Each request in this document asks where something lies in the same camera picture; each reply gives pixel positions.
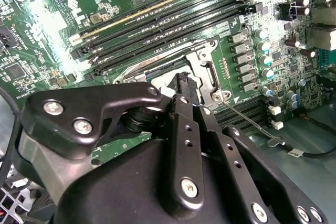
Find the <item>wire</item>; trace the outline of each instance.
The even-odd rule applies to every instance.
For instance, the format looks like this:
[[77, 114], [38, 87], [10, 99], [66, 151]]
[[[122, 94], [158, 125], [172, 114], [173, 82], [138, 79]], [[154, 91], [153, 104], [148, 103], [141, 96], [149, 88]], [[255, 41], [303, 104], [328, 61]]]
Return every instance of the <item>wire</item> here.
[[274, 139], [275, 141], [277, 141], [279, 144], [281, 144], [282, 146], [285, 146], [286, 143], [279, 137], [272, 135], [271, 133], [269, 133], [268, 131], [264, 130], [259, 124], [257, 124], [255, 121], [251, 120], [250, 118], [248, 118], [246, 115], [240, 113], [238, 110], [236, 110], [234, 107], [232, 107], [231, 105], [228, 104], [228, 102], [224, 103], [225, 106], [227, 106], [229, 109], [231, 109], [232, 111], [234, 111], [235, 113], [237, 113], [238, 115], [240, 115], [242, 118], [244, 118], [246, 121], [248, 121], [250, 124], [252, 124], [255, 128], [257, 128], [259, 131], [261, 131], [263, 134], [265, 134], [266, 136], [268, 136], [271, 139]]
[[21, 120], [21, 110], [16, 104], [15, 100], [2, 87], [0, 87], [0, 95], [7, 102], [7, 104], [9, 105], [15, 117], [12, 133], [10, 135], [9, 142], [8, 142], [7, 151], [3, 157], [2, 164], [0, 167], [0, 188], [1, 188], [4, 185], [4, 182], [7, 178], [9, 170], [11, 169], [12, 161], [10, 158], [15, 148], [15, 142], [20, 137], [20, 134], [22, 132], [22, 125], [20, 121]]

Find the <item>screw hole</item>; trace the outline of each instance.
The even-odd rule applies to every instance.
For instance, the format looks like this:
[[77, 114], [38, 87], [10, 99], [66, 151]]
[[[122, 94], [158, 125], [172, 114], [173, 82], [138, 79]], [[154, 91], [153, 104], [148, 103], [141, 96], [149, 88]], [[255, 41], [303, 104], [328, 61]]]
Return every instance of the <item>screw hole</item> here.
[[189, 148], [193, 147], [193, 144], [189, 141], [189, 140], [186, 140], [184, 141], [185, 145], [188, 146]]
[[235, 161], [235, 166], [237, 167], [237, 168], [241, 168], [242, 167], [242, 165], [239, 163], [239, 162], [237, 162], [237, 161]]
[[193, 131], [193, 129], [192, 129], [189, 125], [186, 125], [186, 126], [185, 126], [185, 129], [186, 129], [187, 131]]

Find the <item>green circuit board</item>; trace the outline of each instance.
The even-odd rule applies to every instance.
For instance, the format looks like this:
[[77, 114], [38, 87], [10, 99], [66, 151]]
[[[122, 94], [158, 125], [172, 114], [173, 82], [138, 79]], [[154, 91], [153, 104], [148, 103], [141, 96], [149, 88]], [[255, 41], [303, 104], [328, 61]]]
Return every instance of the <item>green circuit board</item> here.
[[[288, 90], [295, 91], [300, 104], [307, 109], [322, 104], [324, 97], [316, 84], [319, 61], [299, 53], [306, 48], [304, 30], [310, 26], [310, 17], [300, 16], [294, 22], [281, 18], [279, 4], [292, 0], [175, 0], [101, 33], [78, 39], [120, 20], [119, 17], [127, 17], [162, 1], [0, 0], [0, 85], [23, 107], [25, 98], [32, 93], [113, 84], [125, 70], [139, 62], [186, 43], [212, 39], [217, 43], [211, 52], [215, 79], [220, 90], [231, 93], [231, 104], [260, 96], [263, 87], [279, 97], [283, 114], [288, 118], [292, 109], [286, 98]], [[262, 10], [246, 13], [249, 6], [259, 3]], [[163, 13], [166, 19], [160, 24], [157, 20], [155, 25], [154, 21], [150, 22], [151, 16]], [[256, 48], [260, 39], [254, 33], [258, 29], [268, 31], [266, 41], [270, 48], [267, 52]], [[111, 39], [98, 43], [113, 34]], [[244, 39], [232, 43], [230, 36], [235, 34], [242, 34]], [[300, 48], [284, 44], [293, 36], [299, 36]], [[160, 40], [166, 41], [156, 46]], [[248, 64], [253, 69], [250, 72], [253, 80], [250, 87], [253, 88], [246, 87], [246, 90], [239, 79], [242, 74], [237, 72], [236, 53], [233, 52], [233, 46], [241, 43], [245, 43], [245, 51], [251, 51]], [[88, 53], [80, 56], [73, 53], [83, 52], [86, 45], [91, 45]], [[271, 66], [259, 62], [264, 54], [274, 57]], [[265, 68], [274, 72], [272, 78], [262, 76]], [[215, 112], [224, 108], [220, 101], [212, 107]], [[93, 157], [107, 161], [149, 137], [148, 133], [143, 133], [135, 140], [113, 142], [98, 148]]]

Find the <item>integrated circuit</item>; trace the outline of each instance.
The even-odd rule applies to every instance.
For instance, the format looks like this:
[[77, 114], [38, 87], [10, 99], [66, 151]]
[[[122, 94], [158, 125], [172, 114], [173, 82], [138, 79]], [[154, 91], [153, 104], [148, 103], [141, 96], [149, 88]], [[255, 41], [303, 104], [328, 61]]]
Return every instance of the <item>integrated circuit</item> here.
[[26, 75], [18, 63], [7, 67], [6, 72], [12, 80], [19, 79]]

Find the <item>black ram slot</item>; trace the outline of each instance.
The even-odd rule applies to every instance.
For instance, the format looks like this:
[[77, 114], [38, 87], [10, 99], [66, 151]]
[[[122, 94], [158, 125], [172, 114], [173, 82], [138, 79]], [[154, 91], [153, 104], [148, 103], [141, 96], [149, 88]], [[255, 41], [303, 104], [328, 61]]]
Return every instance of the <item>black ram slot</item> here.
[[113, 66], [115, 66], [118, 63], [125, 62], [125, 61], [130, 60], [134, 57], [138, 57], [139, 55], [142, 55], [142, 54], [148, 52], [149, 50], [158, 49], [158, 48], [160, 48], [160, 47], [162, 47], [162, 46], [164, 46], [168, 43], [171, 43], [171, 42], [177, 41], [179, 39], [182, 39], [185, 36], [191, 36], [195, 33], [198, 33], [201, 30], [204, 30], [204, 29], [210, 28], [212, 26], [218, 25], [218, 24], [222, 23], [223, 21], [225, 21], [226, 19], [228, 19], [230, 17], [237, 16], [237, 15], [239, 15], [239, 10], [236, 9], [236, 10], [228, 12], [228, 13], [220, 16], [220, 17], [217, 17], [213, 20], [210, 20], [205, 24], [196, 25], [194, 27], [191, 27], [189, 29], [184, 30], [183, 32], [179, 32], [179, 33], [175, 34], [174, 36], [167, 37], [166, 39], [156, 41], [156, 42], [154, 42], [152, 44], [148, 44], [144, 47], [140, 47], [139, 49], [137, 49], [133, 52], [129, 52], [125, 55], [119, 56], [115, 59], [112, 59], [112, 60], [110, 60], [106, 63], [101, 64], [96, 70], [94, 70], [94, 75], [96, 75], [96, 76], [102, 75], [105, 71], [108, 71], [109, 69], [111, 69]]
[[154, 20], [159, 19], [168, 19], [172, 15], [178, 15], [179, 13], [186, 12], [190, 9], [197, 7], [199, 4], [211, 2], [213, 0], [190, 0], [185, 2], [179, 6], [172, 7], [168, 10], [164, 10], [161, 13], [151, 16], [149, 19], [142, 20], [140, 22], [136, 22], [135, 24], [130, 24], [125, 28], [121, 28], [113, 33], [102, 36], [100, 38], [95, 39], [93, 42], [90, 42], [74, 51], [70, 54], [74, 59], [79, 59], [82, 56], [87, 55], [88, 53], [97, 50], [98, 48], [103, 47], [103, 44], [106, 42], [110, 42], [113, 39], [116, 39], [120, 36], [127, 36], [136, 33], [141, 30], [143, 26], [151, 26]]
[[[229, 2], [229, 4], [234, 4], [234, 5], [235, 5], [235, 3], [236, 3], [235, 0], [231, 0], [231, 2]], [[207, 16], [209, 16], [211, 14], [214, 15], [214, 14], [220, 12], [220, 11], [224, 12], [228, 8], [229, 8], [229, 5], [228, 5], [227, 2], [217, 3], [215, 5], [207, 7], [206, 9], [204, 9], [200, 12], [192, 13], [192, 14], [189, 14], [189, 15], [183, 17], [183, 18], [172, 21], [165, 28], [157, 27], [157, 28], [154, 28], [153, 30], [149, 30], [146, 33], [139, 34], [139, 35], [135, 36], [134, 38], [128, 39], [128, 40], [126, 40], [122, 43], [119, 43], [119, 44], [109, 48], [109, 49], [103, 50], [103, 51], [93, 55], [92, 58], [98, 58], [98, 61], [105, 60], [107, 58], [110, 58], [112, 56], [112, 54], [116, 54], [120, 50], [124, 50], [128, 46], [132, 46], [136, 43], [140, 43], [141, 41], [143, 41], [145, 43], [145, 41], [154, 39], [155, 37], [157, 37], [160, 34], [168, 33], [169, 30], [175, 30], [177, 27], [185, 26], [187, 24], [192, 24], [195, 21], [197, 21], [201, 18], [206, 18]]]
[[[253, 98], [244, 103], [234, 106], [236, 110], [246, 115], [248, 118], [259, 124], [260, 126], [269, 126], [269, 116], [267, 114], [267, 106], [263, 101], [263, 96]], [[230, 109], [218, 112], [215, 114], [216, 119], [221, 128], [233, 124], [240, 128], [243, 132], [247, 133], [255, 128], [251, 123], [246, 121], [240, 115], [236, 114]]]
[[94, 30], [96, 30], [96, 29], [99, 29], [100, 27], [103, 27], [103, 26], [108, 26], [108, 25], [110, 25], [110, 24], [112, 24], [112, 23], [114, 23], [114, 22], [116, 22], [116, 21], [119, 21], [119, 20], [121, 20], [121, 19], [124, 19], [124, 18], [126, 18], [126, 17], [128, 17], [128, 16], [130, 16], [130, 15], [133, 15], [133, 14], [135, 14], [135, 13], [141, 11], [141, 10], [145, 10], [145, 9], [151, 7], [151, 6], [157, 5], [157, 4], [159, 4], [159, 3], [163, 2], [163, 1], [166, 1], [166, 0], [156, 0], [156, 1], [154, 1], [154, 2], [151, 2], [151, 3], [147, 4], [147, 5], [140, 6], [140, 7], [136, 8], [136, 9], [130, 10], [130, 11], [128, 11], [128, 12], [122, 14], [122, 15], [117, 16], [117, 17], [114, 18], [114, 19], [105, 21], [105, 22], [100, 23], [100, 24], [98, 24], [98, 25], [96, 25], [96, 26], [94, 26], [94, 27], [88, 28], [87, 30], [82, 31], [82, 32], [80, 33], [80, 35], [84, 35], [84, 34], [86, 34], [86, 33], [89, 33], [89, 32], [91, 32], [91, 31], [94, 31]]

